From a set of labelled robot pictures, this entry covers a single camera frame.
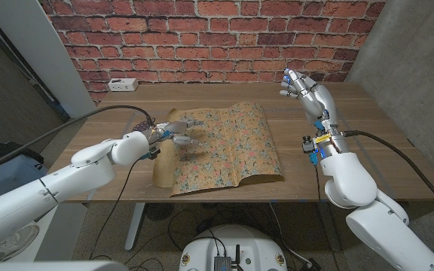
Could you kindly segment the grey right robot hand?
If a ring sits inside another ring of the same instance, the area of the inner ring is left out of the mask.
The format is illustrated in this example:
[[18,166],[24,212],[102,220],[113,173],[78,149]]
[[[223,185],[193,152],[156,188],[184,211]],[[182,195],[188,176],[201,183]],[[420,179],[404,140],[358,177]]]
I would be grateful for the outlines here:
[[323,126],[338,125],[334,99],[329,90],[312,78],[291,69],[284,70],[280,95],[297,99],[310,123],[320,121]]

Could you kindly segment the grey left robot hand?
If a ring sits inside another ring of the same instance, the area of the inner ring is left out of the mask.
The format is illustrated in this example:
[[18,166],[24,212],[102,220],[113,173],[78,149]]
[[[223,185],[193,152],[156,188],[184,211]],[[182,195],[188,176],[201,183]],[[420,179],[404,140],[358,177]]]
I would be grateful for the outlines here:
[[183,133],[193,127],[202,125],[203,121],[200,120],[186,120],[159,123],[150,129],[150,136],[148,143],[151,147],[157,146],[160,142],[171,140],[175,145],[197,145],[198,141],[192,139]]

